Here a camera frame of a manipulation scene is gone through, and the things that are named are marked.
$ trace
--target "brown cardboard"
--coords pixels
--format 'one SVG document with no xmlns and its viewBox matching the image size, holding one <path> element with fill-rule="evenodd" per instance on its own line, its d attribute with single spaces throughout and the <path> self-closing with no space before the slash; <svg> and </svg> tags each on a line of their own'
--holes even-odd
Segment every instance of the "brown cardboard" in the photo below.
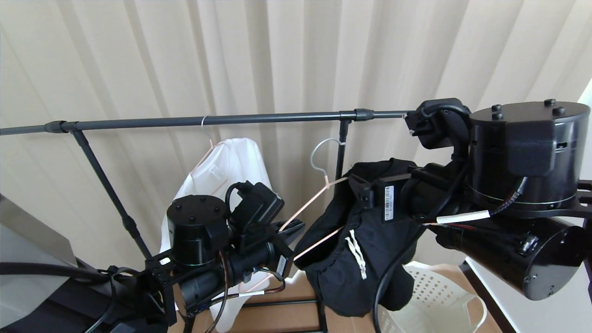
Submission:
<svg viewBox="0 0 592 333">
<path fill-rule="evenodd" d="M 469 281 L 457 266 L 437 265 L 433 271 L 451 279 L 468 292 L 475 293 Z M 273 302 L 278 300 L 303 300 L 314 298 L 313 288 L 308 283 L 306 275 L 298 272 L 294 283 L 286 286 L 283 292 L 253 296 L 248 303 Z M 341 317 L 331 309 L 325 307 L 327 326 L 330 333 L 361 333 L 374 332 L 370 314 L 363 318 Z M 470 307 L 471 315 L 479 316 L 478 309 Z M 195 319 L 193 333 L 203 333 L 212 323 L 209 311 L 200 313 Z M 184 324 L 178 316 L 178 322 L 169 329 L 169 333 L 182 333 Z M 243 308 L 237 316 L 231 333 L 277 333 L 291 331 L 305 331 L 318 329 L 317 306 L 314 303 L 299 305 L 262 306 L 257 308 Z M 477 333 L 501 333 L 491 315 L 487 316 L 484 324 Z"/>
</svg>

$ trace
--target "white garment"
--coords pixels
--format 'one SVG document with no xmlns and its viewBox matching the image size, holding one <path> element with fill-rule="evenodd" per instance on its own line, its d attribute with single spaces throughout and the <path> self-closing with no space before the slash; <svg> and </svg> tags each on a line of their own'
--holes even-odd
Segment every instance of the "white garment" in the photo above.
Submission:
<svg viewBox="0 0 592 333">
<path fill-rule="evenodd" d="M 224 200 L 226 190 L 230 185 L 247 180 L 253 185 L 257 182 L 262 182 L 271 188 L 267 170 L 263 164 L 263 158 L 257 143 L 247 138 L 228 139 L 223 141 L 223 144 L 215 147 L 206 160 L 189 173 L 175 195 L 175 199 L 191 194 L 206 194 Z M 237 191 L 234 191 L 230 197 L 230 208 L 233 210 L 240 201 L 240 196 L 237 194 Z M 170 249 L 169 226 L 166 215 L 162 221 L 161 236 L 160 252 L 163 252 Z M 249 283 L 230 288 L 229 294 L 238 293 L 239 286 L 241 286 L 242 291 L 248 290 L 266 277 L 266 273 L 257 272 L 253 274 Z M 263 290 L 268 286 L 269 280 L 266 280 L 255 290 Z M 222 317 L 218 325 L 216 325 L 218 332 L 230 330 L 240 308 L 249 297 L 238 297 L 229 299 L 226 302 Z M 218 315 L 219 310 L 220 303 L 210 308 L 213 318 Z"/>
</svg>

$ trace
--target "beige curtain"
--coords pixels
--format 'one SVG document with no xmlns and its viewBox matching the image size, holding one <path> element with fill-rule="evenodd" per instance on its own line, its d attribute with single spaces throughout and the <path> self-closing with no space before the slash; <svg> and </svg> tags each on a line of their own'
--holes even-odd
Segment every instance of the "beige curtain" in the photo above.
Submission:
<svg viewBox="0 0 592 333">
<path fill-rule="evenodd" d="M 2 1 L 0 32 L 2 127 L 409 110 L 442 97 L 475 111 L 550 97 L 577 101 L 592 78 L 590 0 Z M 337 136 L 338 123 L 208 131 L 259 144 L 289 216 L 321 186 L 308 156 Z M 207 150 L 205 135 L 198 127 L 86 135 L 156 252 L 165 209 Z M 2 137 L 0 145 L 3 195 L 68 237 L 83 260 L 142 266 L 71 136 Z M 329 143 L 318 155 L 330 174 L 336 151 Z M 345 170 L 392 156 L 445 163 L 449 155 L 421 148 L 401 120 L 373 120 L 351 125 Z M 328 200 L 303 218 L 310 224 Z"/>
</svg>

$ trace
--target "black garment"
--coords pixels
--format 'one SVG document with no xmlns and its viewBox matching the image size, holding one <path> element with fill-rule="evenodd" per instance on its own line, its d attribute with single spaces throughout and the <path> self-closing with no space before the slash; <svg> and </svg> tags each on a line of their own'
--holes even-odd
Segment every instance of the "black garment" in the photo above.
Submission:
<svg viewBox="0 0 592 333">
<path fill-rule="evenodd" d="M 391 158 L 389 161 L 356 163 L 346 174 L 355 174 L 373 181 L 407 173 L 413 162 Z M 388 263 L 418 230 L 413 222 L 381 222 L 382 208 L 364 209 L 357 201 L 348 182 L 335 185 L 333 200 L 296 245 L 300 253 L 340 226 L 345 227 L 319 246 L 299 258 L 294 264 L 306 272 L 317 296 L 341 316 L 364 316 L 372 309 L 378 280 Z M 348 247 L 346 237 L 354 230 L 355 238 L 366 262 L 366 279 Z M 415 247 L 405 257 L 408 263 Z M 381 297 L 380 304 L 389 310 L 400 310 L 411 299 L 414 280 L 402 265 L 398 266 Z"/>
</svg>

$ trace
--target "clothing rack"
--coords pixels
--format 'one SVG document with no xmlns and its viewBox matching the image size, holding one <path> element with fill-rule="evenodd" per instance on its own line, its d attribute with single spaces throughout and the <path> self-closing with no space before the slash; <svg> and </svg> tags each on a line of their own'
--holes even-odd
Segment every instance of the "clothing rack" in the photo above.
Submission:
<svg viewBox="0 0 592 333">
<path fill-rule="evenodd" d="M 78 145 L 82 148 L 86 158 L 99 178 L 117 212 L 121 216 L 124 228 L 134 239 L 137 246 L 146 259 L 152 255 L 144 243 L 140 232 L 137 229 L 134 219 L 127 214 L 121 200 L 115 193 L 107 175 L 103 171 L 99 160 L 96 158 L 91 146 L 83 131 L 101 129 L 132 129 L 144 127 L 176 127 L 176 126 L 199 126 L 199 125 L 227 125 L 227 124 L 256 124 L 256 123 L 294 123 L 307 121 L 339 121 L 339 141 L 345 142 L 348 136 L 349 124 L 352 121 L 367 121 L 372 119 L 393 119 L 403 118 L 408 111 L 374 111 L 364 108 L 357 108 L 352 111 L 335 112 L 311 112 L 311 113 L 274 113 L 274 114 L 244 114 L 236 116 L 206 116 L 206 117 L 172 117 L 152 119 L 118 119 L 118 120 L 95 120 L 95 121 L 51 121 L 47 124 L 34 126 L 21 126 L 0 129 L 0 136 L 18 135 L 27 133 L 71 133 Z M 345 146 L 340 145 L 337 151 L 337 163 L 335 167 L 335 179 L 339 179 L 343 173 L 343 161 L 345 157 Z M 292 300 L 282 302 L 251 303 L 245 306 L 271 306 L 290 305 L 300 303 L 315 303 L 318 312 L 318 331 L 297 331 L 292 333 L 327 333 L 327 321 L 323 301 L 320 299 Z"/>
</svg>

